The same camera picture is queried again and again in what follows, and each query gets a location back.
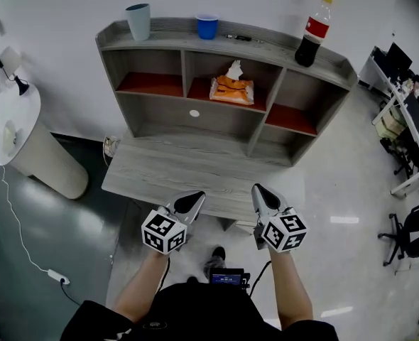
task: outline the black shirt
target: black shirt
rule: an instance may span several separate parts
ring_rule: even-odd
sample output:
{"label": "black shirt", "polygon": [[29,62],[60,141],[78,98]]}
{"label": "black shirt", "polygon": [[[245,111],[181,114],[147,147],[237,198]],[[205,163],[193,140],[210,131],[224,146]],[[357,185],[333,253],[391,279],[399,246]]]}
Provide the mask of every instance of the black shirt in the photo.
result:
{"label": "black shirt", "polygon": [[148,315],[136,324],[102,305],[85,301],[61,340],[119,340],[118,334],[123,333],[122,341],[229,336],[240,341],[240,337],[338,341],[334,328],[324,322],[299,321],[284,331],[277,330],[263,321],[240,287],[205,283],[175,284],[163,289],[154,298]]}

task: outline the forearm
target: forearm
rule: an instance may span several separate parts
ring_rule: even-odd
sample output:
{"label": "forearm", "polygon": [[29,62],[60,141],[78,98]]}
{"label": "forearm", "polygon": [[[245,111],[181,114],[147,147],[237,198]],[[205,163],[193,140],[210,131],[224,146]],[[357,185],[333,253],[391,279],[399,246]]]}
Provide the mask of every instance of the forearm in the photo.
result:
{"label": "forearm", "polygon": [[290,253],[269,249],[273,267],[276,303],[282,329],[299,320],[312,320],[312,303],[301,283]]}
{"label": "forearm", "polygon": [[168,256],[152,250],[119,295],[113,310],[134,323],[145,317],[153,303],[167,260]]}

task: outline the white side table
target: white side table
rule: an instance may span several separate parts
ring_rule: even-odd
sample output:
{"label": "white side table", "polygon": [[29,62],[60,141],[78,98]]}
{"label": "white side table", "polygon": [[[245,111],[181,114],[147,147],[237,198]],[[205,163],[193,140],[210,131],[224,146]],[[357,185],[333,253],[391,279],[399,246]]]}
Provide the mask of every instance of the white side table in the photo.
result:
{"label": "white side table", "polygon": [[[88,186],[88,173],[38,121],[40,95],[29,85],[22,96],[16,85],[0,93],[0,166],[11,164],[65,197],[79,198]],[[16,144],[6,153],[3,135],[8,121],[15,128]]]}

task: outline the dark soda liquid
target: dark soda liquid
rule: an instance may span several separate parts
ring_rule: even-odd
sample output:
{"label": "dark soda liquid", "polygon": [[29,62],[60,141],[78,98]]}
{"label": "dark soda liquid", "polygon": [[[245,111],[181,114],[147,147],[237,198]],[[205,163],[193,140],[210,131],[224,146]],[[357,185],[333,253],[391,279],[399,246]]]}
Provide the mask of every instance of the dark soda liquid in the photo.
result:
{"label": "dark soda liquid", "polygon": [[310,36],[304,36],[295,53],[295,60],[304,67],[310,67],[315,60],[320,44]]}

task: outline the black shoe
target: black shoe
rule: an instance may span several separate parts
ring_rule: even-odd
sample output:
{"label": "black shoe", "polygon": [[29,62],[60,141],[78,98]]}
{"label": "black shoe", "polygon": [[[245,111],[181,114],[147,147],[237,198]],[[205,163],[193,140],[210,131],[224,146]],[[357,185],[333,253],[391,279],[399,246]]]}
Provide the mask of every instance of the black shoe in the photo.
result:
{"label": "black shoe", "polygon": [[223,247],[217,247],[212,252],[212,255],[213,256],[220,256],[222,258],[222,260],[225,260],[225,249]]}
{"label": "black shoe", "polygon": [[190,276],[189,278],[187,278],[187,282],[188,283],[198,283],[198,280],[197,280],[196,277]]}

